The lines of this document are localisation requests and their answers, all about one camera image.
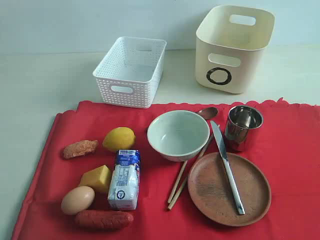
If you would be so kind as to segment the yellow lemon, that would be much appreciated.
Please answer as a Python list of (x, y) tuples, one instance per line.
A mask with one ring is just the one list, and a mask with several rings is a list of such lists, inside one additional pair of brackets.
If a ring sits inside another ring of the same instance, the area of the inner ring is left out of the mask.
[(128, 127), (117, 127), (112, 129), (104, 138), (102, 146), (110, 151), (129, 150), (135, 144), (136, 136)]

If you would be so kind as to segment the red sausage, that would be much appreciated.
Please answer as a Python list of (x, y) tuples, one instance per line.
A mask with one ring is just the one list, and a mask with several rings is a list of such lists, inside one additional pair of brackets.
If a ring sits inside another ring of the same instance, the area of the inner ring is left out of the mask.
[(120, 230), (128, 227), (134, 217), (124, 211), (83, 210), (76, 214), (77, 226), (91, 230)]

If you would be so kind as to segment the white blue milk carton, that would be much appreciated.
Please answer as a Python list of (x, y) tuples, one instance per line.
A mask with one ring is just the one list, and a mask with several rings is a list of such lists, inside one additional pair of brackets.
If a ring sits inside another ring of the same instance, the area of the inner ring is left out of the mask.
[(118, 150), (108, 191), (111, 208), (135, 210), (139, 197), (141, 156), (138, 150)]

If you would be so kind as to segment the cream plastic bin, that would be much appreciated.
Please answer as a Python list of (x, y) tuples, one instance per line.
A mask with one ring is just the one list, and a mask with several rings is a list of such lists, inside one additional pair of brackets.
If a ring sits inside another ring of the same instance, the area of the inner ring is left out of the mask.
[(275, 16), (266, 10), (218, 5), (196, 31), (195, 79), (207, 88), (245, 92), (268, 46)]

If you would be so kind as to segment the white ceramic bowl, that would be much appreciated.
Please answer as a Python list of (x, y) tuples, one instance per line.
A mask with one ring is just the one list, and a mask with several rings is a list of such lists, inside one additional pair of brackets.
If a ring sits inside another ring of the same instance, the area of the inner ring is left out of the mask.
[(147, 129), (150, 146), (172, 162), (194, 158), (210, 137), (206, 120), (195, 112), (172, 110), (156, 117)]

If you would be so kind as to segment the brown egg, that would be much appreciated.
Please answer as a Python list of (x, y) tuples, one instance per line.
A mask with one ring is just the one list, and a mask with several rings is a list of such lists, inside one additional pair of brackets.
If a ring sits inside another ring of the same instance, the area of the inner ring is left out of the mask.
[(76, 215), (88, 209), (95, 198), (94, 190), (89, 186), (79, 186), (68, 192), (62, 199), (61, 210), (66, 215)]

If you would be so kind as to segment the red table cloth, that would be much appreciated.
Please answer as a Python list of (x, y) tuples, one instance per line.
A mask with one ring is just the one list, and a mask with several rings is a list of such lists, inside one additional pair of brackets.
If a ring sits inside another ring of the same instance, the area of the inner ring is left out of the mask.
[[(201, 104), (153, 104), (135, 109), (82, 101), (55, 117), (15, 224), (14, 240), (317, 240), (320, 237), (320, 108), (283, 99), (249, 101), (264, 118), (254, 146), (241, 156), (255, 163), (271, 188), (271, 205), (257, 223), (227, 227), (205, 217), (184, 190), (172, 210), (166, 201), (180, 165), (154, 151), (146, 129), (172, 110)], [(83, 173), (106, 165), (114, 154), (96, 152), (66, 160), (63, 149), (81, 140), (103, 141), (116, 127), (133, 129), (141, 154), (140, 191), (133, 223), (119, 231), (87, 231), (61, 211), (64, 195)]]

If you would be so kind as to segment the lower wooden chopstick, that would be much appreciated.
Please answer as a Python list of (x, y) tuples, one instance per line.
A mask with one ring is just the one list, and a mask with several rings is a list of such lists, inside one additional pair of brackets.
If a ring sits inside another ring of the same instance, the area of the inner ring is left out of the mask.
[(173, 184), (173, 188), (171, 190), (171, 193), (169, 195), (169, 198), (168, 198), (168, 207), (167, 209), (170, 211), (174, 205), (176, 204), (179, 196), (181, 195), (184, 187), (186, 186), (187, 184), (187, 181), (188, 181), (188, 175), (185, 176), (185, 178), (183, 179), (180, 187), (178, 187), (178, 184), (180, 182), (180, 179), (181, 179), (181, 176), (178, 176)]

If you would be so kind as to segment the stainless steel cup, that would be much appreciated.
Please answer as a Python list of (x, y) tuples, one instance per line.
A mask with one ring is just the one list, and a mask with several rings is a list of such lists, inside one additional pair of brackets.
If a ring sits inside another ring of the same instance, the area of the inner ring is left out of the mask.
[(256, 142), (264, 123), (263, 115), (254, 107), (237, 105), (227, 115), (224, 137), (227, 146), (235, 152), (250, 149)]

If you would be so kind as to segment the upper wooden chopstick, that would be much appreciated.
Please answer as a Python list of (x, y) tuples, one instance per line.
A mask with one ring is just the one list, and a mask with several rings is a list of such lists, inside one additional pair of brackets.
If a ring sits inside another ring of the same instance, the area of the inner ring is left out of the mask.
[[(206, 152), (209, 144), (211, 143), (212, 139), (213, 139), (213, 134), (210, 135), (207, 143), (204, 145), (204, 147), (203, 147), (202, 150), (200, 151), (200, 153), (199, 153), (199, 155), (198, 155), (198, 157), (197, 157), (197, 160), (198, 160), (199, 158), (201, 158), (201, 157), (205, 154), (205, 152)], [(176, 180), (175, 180), (175, 183), (174, 183), (174, 185), (173, 185), (173, 188), (172, 188), (172, 190), (171, 190), (171, 193), (170, 193), (170, 195), (169, 195), (169, 198), (168, 198), (168, 200), (167, 200), (167, 202), (168, 202), (168, 204), (169, 204), (169, 205), (168, 205), (168, 209), (170, 209), (170, 210), (172, 209), (172, 207), (173, 207), (174, 204), (176, 203), (179, 195), (181, 194), (181, 192), (182, 192), (182, 190), (183, 190), (183, 188), (184, 188), (184, 186), (185, 186), (185, 184), (186, 184), (186, 182), (187, 182), (187, 180), (188, 180), (187, 177), (186, 177), (186, 178), (183, 180), (183, 183), (181, 184), (180, 188), (177, 190), (178, 184), (179, 184), (179, 182), (180, 182), (180, 179), (181, 179), (181, 177), (182, 177), (182, 175), (183, 175), (183, 172), (184, 172), (184, 170), (185, 170), (185, 167), (186, 167), (187, 163), (188, 163), (188, 161), (185, 161), (185, 162), (182, 164), (182, 166), (181, 166), (181, 168), (180, 168), (180, 171), (179, 171), (179, 173), (178, 173), (178, 176), (177, 176), (177, 178), (176, 178)]]

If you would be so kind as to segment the brown wooden plate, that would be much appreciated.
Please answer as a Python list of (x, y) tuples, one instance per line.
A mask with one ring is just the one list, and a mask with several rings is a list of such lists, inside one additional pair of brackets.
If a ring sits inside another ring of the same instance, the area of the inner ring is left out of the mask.
[(271, 205), (271, 188), (261, 170), (246, 158), (227, 153), (245, 214), (240, 215), (218, 152), (197, 160), (188, 175), (188, 191), (195, 206), (209, 219), (231, 227), (262, 219)]

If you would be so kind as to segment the white woven plastic basket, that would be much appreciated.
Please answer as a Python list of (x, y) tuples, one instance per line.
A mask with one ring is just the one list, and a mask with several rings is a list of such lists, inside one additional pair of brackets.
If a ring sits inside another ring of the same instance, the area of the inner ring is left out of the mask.
[(93, 71), (106, 104), (147, 109), (164, 69), (166, 41), (119, 37)]

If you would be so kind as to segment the brown wooden spoon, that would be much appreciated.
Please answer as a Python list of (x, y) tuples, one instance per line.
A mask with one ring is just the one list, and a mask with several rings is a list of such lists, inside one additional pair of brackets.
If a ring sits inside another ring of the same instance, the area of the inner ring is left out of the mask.
[(219, 111), (216, 107), (206, 107), (196, 112), (205, 120), (210, 120), (218, 115)]

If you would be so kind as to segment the yellow cheese wedge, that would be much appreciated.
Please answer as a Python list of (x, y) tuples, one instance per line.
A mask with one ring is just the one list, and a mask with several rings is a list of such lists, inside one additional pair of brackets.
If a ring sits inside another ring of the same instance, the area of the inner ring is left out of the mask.
[(102, 165), (88, 172), (85, 172), (81, 176), (78, 186), (88, 186), (96, 192), (108, 194), (111, 178), (112, 171), (106, 165)]

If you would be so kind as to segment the silver table knife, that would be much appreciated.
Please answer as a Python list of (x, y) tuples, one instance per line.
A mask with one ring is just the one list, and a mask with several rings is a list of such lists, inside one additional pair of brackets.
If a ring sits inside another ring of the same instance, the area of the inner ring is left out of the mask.
[(236, 185), (236, 182), (234, 179), (232, 169), (229, 164), (226, 146), (224, 143), (224, 139), (223, 139), (220, 127), (213, 120), (210, 121), (210, 125), (213, 130), (215, 142), (218, 147), (218, 150), (219, 150), (219, 153), (220, 153), (223, 165), (224, 165), (224, 169), (225, 169), (226, 176), (227, 176), (227, 179), (228, 179), (228, 182), (230, 185), (230, 189), (231, 189), (231, 192), (232, 192), (232, 195), (234, 198), (236, 209), (237, 209), (239, 215), (245, 215), (246, 214), (245, 209), (244, 209), (243, 203), (241, 201), (240, 194), (238, 192), (238, 188), (237, 188), (237, 185)]

